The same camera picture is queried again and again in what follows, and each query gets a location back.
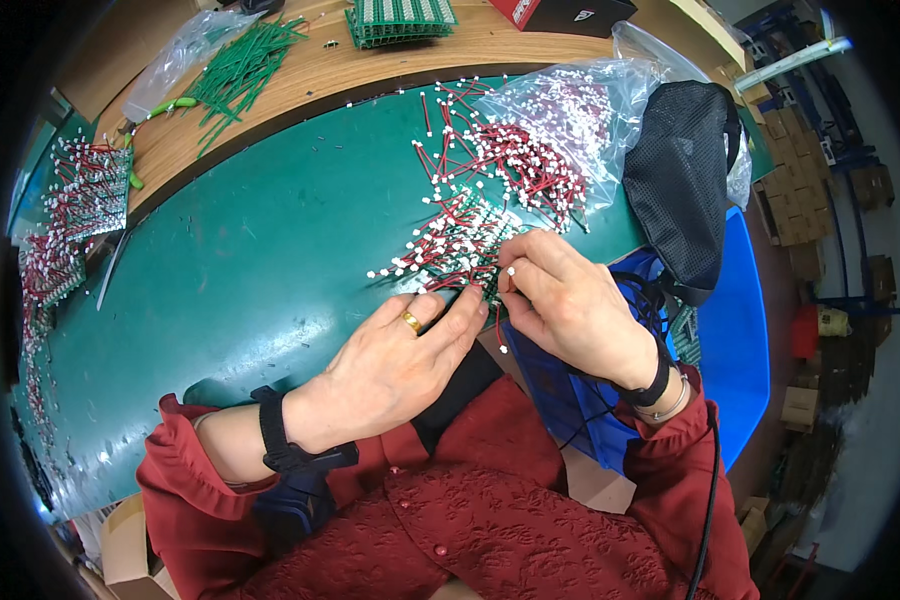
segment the red box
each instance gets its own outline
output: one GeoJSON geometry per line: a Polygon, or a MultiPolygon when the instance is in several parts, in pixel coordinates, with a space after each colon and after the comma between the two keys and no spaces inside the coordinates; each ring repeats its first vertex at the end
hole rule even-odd
{"type": "Polygon", "coordinates": [[[613,24],[636,13],[630,0],[490,0],[522,32],[609,38],[613,24]]]}

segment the woman's left hand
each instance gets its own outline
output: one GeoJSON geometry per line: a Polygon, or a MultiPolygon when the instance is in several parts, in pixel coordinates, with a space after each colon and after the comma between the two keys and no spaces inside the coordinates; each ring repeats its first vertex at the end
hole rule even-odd
{"type": "Polygon", "coordinates": [[[312,454],[402,426],[433,404],[473,346],[490,311],[483,290],[463,290],[447,314],[438,294],[389,298],[353,333],[326,370],[284,397],[287,438],[312,454]]]}

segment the sleeve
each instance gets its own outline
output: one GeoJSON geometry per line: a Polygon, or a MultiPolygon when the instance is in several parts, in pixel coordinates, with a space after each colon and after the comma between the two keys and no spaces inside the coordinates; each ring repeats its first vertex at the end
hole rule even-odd
{"type": "Polygon", "coordinates": [[[251,515],[253,500],[276,484],[228,486],[197,438],[191,420],[216,409],[160,398],[163,422],[146,438],[137,468],[146,532],[183,600],[217,595],[264,564],[265,541],[251,515]]]}
{"type": "MultiPolygon", "coordinates": [[[[684,366],[695,399],[680,414],[654,429],[621,402],[616,416],[640,438],[629,443],[624,474],[636,484],[627,514],[643,525],[664,555],[687,578],[693,577],[713,476],[714,438],[700,374],[684,366]]],[[[713,521],[699,586],[720,600],[759,598],[750,576],[747,544],[737,522],[731,484],[720,461],[713,521]]]]}

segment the black wrist strap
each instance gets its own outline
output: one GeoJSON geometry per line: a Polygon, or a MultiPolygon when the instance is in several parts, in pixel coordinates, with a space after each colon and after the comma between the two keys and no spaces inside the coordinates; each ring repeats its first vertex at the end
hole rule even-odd
{"type": "Polygon", "coordinates": [[[660,400],[663,393],[666,392],[667,384],[670,382],[670,368],[676,366],[674,359],[670,356],[670,350],[667,349],[666,343],[660,342],[657,338],[654,338],[654,340],[656,340],[656,375],[653,377],[653,382],[649,384],[648,388],[628,390],[627,388],[620,387],[610,379],[604,379],[585,373],[576,368],[576,366],[567,365],[567,370],[570,374],[575,375],[578,378],[591,379],[609,385],[620,396],[620,400],[631,406],[653,406],[660,400]]]}
{"type": "Polygon", "coordinates": [[[260,402],[260,432],[266,448],[264,465],[268,469],[278,474],[327,472],[351,467],[360,460],[357,444],[353,441],[319,454],[310,454],[296,443],[287,441],[287,431],[283,425],[283,394],[264,386],[253,390],[250,397],[260,402]]]}

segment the silver bracelet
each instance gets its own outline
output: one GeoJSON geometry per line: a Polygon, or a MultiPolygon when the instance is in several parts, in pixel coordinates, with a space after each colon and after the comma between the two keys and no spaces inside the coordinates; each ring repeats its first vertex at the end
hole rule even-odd
{"type": "Polygon", "coordinates": [[[661,417],[666,417],[670,413],[677,410],[677,408],[684,403],[684,399],[687,396],[687,390],[690,388],[690,384],[687,383],[687,376],[683,373],[680,374],[680,380],[683,382],[683,387],[680,390],[680,397],[676,399],[676,402],[670,407],[670,410],[663,413],[645,413],[642,410],[637,409],[636,406],[633,407],[633,410],[638,414],[643,415],[644,417],[651,417],[654,421],[660,421],[661,417]]]}

